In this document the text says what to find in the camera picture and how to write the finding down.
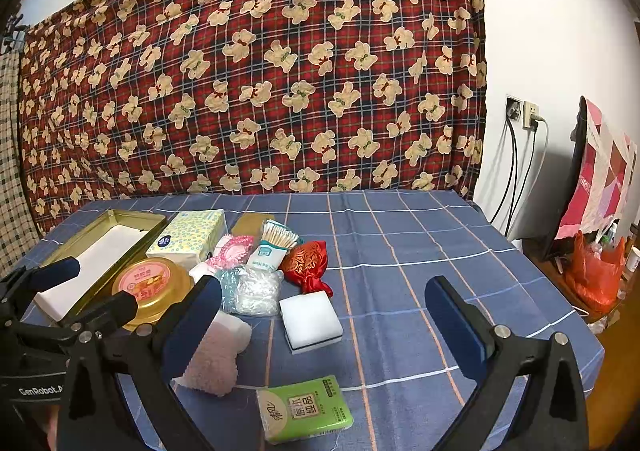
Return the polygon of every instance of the white cup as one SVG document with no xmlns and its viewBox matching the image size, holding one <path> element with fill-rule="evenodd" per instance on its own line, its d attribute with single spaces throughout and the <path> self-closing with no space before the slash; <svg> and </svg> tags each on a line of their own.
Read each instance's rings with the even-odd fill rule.
<svg viewBox="0 0 640 451">
<path fill-rule="evenodd" d="M 629 272 L 635 272 L 640 263 L 640 249 L 632 247 L 629 256 L 626 258 L 626 269 Z"/>
</svg>

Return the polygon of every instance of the electrical cord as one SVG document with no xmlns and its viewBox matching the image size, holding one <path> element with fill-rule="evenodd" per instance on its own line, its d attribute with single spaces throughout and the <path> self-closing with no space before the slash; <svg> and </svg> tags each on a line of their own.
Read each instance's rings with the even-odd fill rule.
<svg viewBox="0 0 640 451">
<path fill-rule="evenodd" d="M 582 310 L 581 308 L 578 308 L 577 306 L 574 306 L 574 305 L 572 305 L 572 306 L 574 307 L 574 310 L 579 311 L 579 312 L 578 312 L 578 315 L 579 315 L 580 317 L 587 317 L 587 316 L 589 316 L 589 313 L 587 312 L 587 310 Z"/>
<path fill-rule="evenodd" d="M 518 142 L 516 141 L 516 134 L 513 131 L 513 125 L 511 124 L 511 121 L 509 121 L 507 124 L 509 126 L 509 130 L 511 131 L 511 145 L 513 147 L 513 157 L 515 159 L 516 173 L 515 173 L 515 179 L 513 182 L 513 194 L 511 195 L 511 204 L 509 205 L 509 216 L 507 219 L 507 227 L 504 230 L 505 236 L 507 235 L 511 227 L 511 220 L 513 218 L 513 211 L 514 211 L 514 202 L 516 199 L 516 188 L 518 187 Z"/>
<path fill-rule="evenodd" d="M 540 164 L 538 166 L 538 170 L 536 171 L 536 176 L 533 179 L 533 182 L 531 183 L 531 186 L 529 187 L 529 190 L 527 190 L 527 194 L 524 197 L 524 203 L 527 203 L 527 200 L 529 199 L 529 196 L 531 194 L 531 192 L 533 191 L 533 187 L 536 186 L 536 182 L 538 181 L 538 177 L 540 176 L 540 171 L 542 171 L 542 166 L 545 163 L 545 157 L 546 157 L 546 148 L 549 145 L 549 125 L 547 124 L 546 120 L 544 119 L 544 117 L 539 116 L 539 115 L 532 115 L 531 120 L 536 120 L 538 122 L 544 122 L 545 124 L 545 130 L 546 130 L 546 135 L 545 135 L 545 147 L 543 147 L 542 149 L 542 158 L 540 159 Z M 521 207 L 520 209 L 518 209 L 517 214 L 515 215 L 514 219 L 513 219 L 513 225 L 511 225 L 510 229 L 507 230 L 507 240 L 512 241 L 511 238 L 511 231 L 513 230 L 513 227 L 516 225 L 518 218 L 520 217 L 520 215 L 522 214 L 523 208 Z"/>
<path fill-rule="evenodd" d="M 509 110 L 505 112 L 504 116 L 507 121 L 507 124 L 510 124 Z M 494 220 L 497 218 L 498 213 L 500 212 L 500 209 L 502 209 L 502 205 L 504 204 L 504 201 L 506 200 L 507 195 L 509 194 L 509 186 L 511 185 L 511 179 L 513 178 L 513 164 L 514 164 L 514 158 L 513 158 L 513 137 L 512 137 L 511 138 L 511 169 L 509 170 L 509 180 L 507 181 L 507 187 L 505 188 L 504 194 L 502 195 L 502 199 L 500 200 L 500 205 L 498 205 L 498 208 L 495 210 L 494 217 L 491 218 L 491 222 L 489 222 L 490 224 L 494 223 Z"/>
<path fill-rule="evenodd" d="M 527 178 L 529 178 L 529 172 L 531 171 L 531 166 L 533 164 L 533 155 L 536 153 L 536 135 L 538 134 L 538 127 L 533 131 L 533 143 L 531 146 L 531 157 L 529 158 L 529 166 L 527 167 L 527 172 L 524 174 L 524 179 L 522 180 L 522 187 L 520 188 L 520 193 L 518 194 L 518 199 L 516 200 L 516 204 L 513 206 L 513 210 L 515 211 L 518 208 L 518 204 L 520 203 L 520 199 L 522 198 L 522 193 L 524 193 L 524 186 L 527 183 Z"/>
</svg>

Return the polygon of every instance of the pink plush toy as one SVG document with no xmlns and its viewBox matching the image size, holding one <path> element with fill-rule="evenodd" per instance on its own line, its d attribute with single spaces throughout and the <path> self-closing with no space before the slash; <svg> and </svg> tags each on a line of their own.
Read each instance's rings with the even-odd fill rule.
<svg viewBox="0 0 640 451">
<path fill-rule="evenodd" d="M 183 376 L 175 381 L 219 397 L 226 395 L 238 379 L 236 355 L 247 348 L 250 340 L 251 326 L 223 311 L 218 312 Z"/>
</svg>

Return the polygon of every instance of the orange plastic bag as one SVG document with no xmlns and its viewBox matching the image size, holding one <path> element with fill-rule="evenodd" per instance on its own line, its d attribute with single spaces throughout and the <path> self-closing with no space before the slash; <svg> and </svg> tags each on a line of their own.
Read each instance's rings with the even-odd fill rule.
<svg viewBox="0 0 640 451">
<path fill-rule="evenodd" d="M 616 302 L 622 268 L 625 264 L 625 244 L 621 239 L 613 251 L 602 251 L 597 258 L 584 246 L 581 231 L 575 236 L 574 258 L 566 271 L 569 287 L 589 308 L 606 314 Z"/>
</svg>

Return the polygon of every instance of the wall socket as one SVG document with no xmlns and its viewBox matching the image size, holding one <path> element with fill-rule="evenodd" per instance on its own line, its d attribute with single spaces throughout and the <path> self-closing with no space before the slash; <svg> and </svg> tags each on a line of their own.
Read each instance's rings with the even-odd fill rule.
<svg viewBox="0 0 640 451">
<path fill-rule="evenodd" d="M 522 111 L 522 101 L 511 95 L 507 95 L 507 117 L 510 120 L 517 122 L 520 120 Z"/>
<path fill-rule="evenodd" d="M 531 115 L 537 115 L 540 112 L 540 108 L 538 105 L 533 104 L 533 102 L 524 101 L 524 112 L 522 114 L 522 129 L 528 129 L 529 131 L 534 131 L 535 127 L 531 121 Z"/>
</svg>

